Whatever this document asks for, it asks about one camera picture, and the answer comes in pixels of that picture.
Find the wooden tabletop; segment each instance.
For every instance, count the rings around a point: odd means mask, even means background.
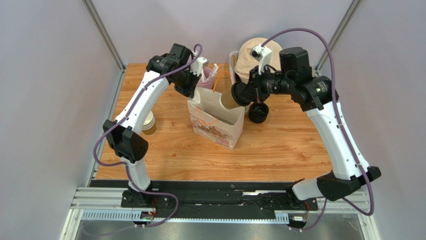
[[[218,64],[229,71],[228,64]],[[118,97],[114,118],[127,105],[142,81],[146,64],[129,64]],[[228,75],[218,78],[216,90],[231,87]],[[332,169],[317,129],[290,96],[271,95],[265,102],[269,115],[256,124],[244,119],[241,137],[233,151],[196,133],[191,125],[187,98],[173,84],[152,108],[157,132],[142,137],[149,142],[146,168],[153,180],[295,181]],[[105,146],[101,161],[119,161]],[[99,166],[97,179],[127,179],[122,165]]]

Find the white paper bag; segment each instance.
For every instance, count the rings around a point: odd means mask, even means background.
[[[235,148],[243,131],[244,107],[226,109],[220,92],[196,87],[188,110],[194,132],[230,150]]]

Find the black round container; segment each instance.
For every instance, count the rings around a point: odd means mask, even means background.
[[[269,113],[269,108],[265,103],[253,103],[248,111],[248,118],[256,124],[265,122]]]

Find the white wall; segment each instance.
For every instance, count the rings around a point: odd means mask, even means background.
[[[372,187],[383,240],[426,236],[425,12],[420,0],[364,0],[333,51],[346,122],[382,172]]]
[[[255,37],[304,27],[330,40],[351,0],[93,0],[125,64],[147,63],[168,53],[173,43],[201,43],[211,63],[228,62],[229,53]],[[309,33],[276,39],[283,48],[300,46],[317,64],[323,48]]]
[[[82,1],[0,3],[0,239],[58,239],[119,78]]]

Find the pink container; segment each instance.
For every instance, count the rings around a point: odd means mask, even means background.
[[[212,70],[210,68],[208,68],[208,67],[203,68],[203,71],[204,71],[205,78],[208,78],[210,76],[210,73],[212,72]],[[212,89],[214,83],[215,83],[215,78],[213,77],[209,81],[198,82],[196,84],[196,86],[200,87],[200,88],[205,88],[205,89]]]

